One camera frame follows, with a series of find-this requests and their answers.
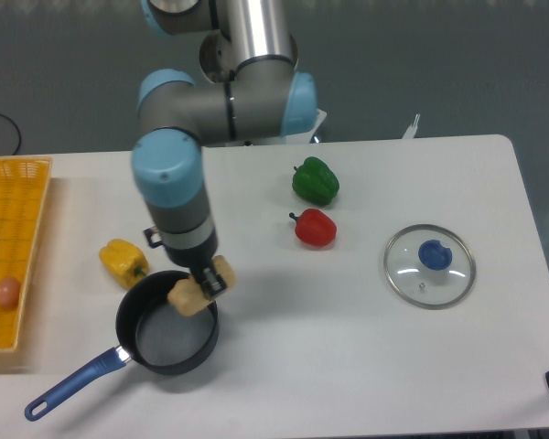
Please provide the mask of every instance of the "green bell pepper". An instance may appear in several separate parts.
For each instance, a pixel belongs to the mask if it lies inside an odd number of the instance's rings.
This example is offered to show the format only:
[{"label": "green bell pepper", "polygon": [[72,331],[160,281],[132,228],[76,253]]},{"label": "green bell pepper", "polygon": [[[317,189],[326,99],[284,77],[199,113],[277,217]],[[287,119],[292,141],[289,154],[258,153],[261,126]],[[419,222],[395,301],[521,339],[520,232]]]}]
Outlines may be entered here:
[{"label": "green bell pepper", "polygon": [[293,190],[310,203],[327,206],[338,195],[339,181],[328,165],[316,157],[308,157],[295,168]]}]

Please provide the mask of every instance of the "orange plastic crate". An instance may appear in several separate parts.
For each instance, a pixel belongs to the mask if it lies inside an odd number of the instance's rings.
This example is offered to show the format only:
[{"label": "orange plastic crate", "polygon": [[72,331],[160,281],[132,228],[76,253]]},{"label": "orange plastic crate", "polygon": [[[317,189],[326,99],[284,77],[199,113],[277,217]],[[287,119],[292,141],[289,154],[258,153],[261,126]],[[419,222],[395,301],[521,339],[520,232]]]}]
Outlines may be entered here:
[{"label": "orange plastic crate", "polygon": [[0,351],[16,349],[52,160],[0,157],[0,280],[21,283],[18,307],[0,308]]}]

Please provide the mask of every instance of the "pepper stem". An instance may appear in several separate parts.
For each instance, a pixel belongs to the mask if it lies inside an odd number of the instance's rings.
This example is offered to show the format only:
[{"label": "pepper stem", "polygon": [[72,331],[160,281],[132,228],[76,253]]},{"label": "pepper stem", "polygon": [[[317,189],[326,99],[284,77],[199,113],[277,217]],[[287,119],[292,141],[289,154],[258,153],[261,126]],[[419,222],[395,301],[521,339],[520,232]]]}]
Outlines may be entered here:
[{"label": "pepper stem", "polygon": [[143,271],[142,268],[136,267],[136,268],[135,268],[135,276],[142,276],[142,277],[145,277],[145,276],[146,276],[146,273]]}]

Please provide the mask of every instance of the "blue lid knob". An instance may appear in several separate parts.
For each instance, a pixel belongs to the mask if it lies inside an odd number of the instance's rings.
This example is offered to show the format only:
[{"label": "blue lid knob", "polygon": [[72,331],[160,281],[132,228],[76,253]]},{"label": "blue lid knob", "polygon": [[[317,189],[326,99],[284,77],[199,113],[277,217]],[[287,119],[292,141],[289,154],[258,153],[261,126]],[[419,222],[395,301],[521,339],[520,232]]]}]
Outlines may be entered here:
[{"label": "blue lid knob", "polygon": [[451,250],[441,245],[441,242],[431,240],[424,242],[419,247],[419,260],[428,269],[438,272],[451,265],[453,255]]}]

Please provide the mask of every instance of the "black cable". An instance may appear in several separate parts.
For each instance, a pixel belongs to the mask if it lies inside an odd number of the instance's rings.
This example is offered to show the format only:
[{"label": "black cable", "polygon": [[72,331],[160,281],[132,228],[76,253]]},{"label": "black cable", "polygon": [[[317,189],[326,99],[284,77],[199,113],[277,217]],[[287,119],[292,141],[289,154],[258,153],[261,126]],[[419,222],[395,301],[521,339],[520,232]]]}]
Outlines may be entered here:
[{"label": "black cable", "polygon": [[16,135],[18,135],[18,144],[16,145],[15,152],[12,153],[12,155],[16,155],[18,153],[18,150],[20,149],[20,145],[22,145],[22,134],[20,133],[20,128],[18,128],[18,125],[16,124],[15,121],[10,119],[5,114],[2,114],[1,112],[0,112],[0,117],[2,117],[3,119],[6,119],[7,121],[9,121],[12,124],[12,126],[15,127]]}]

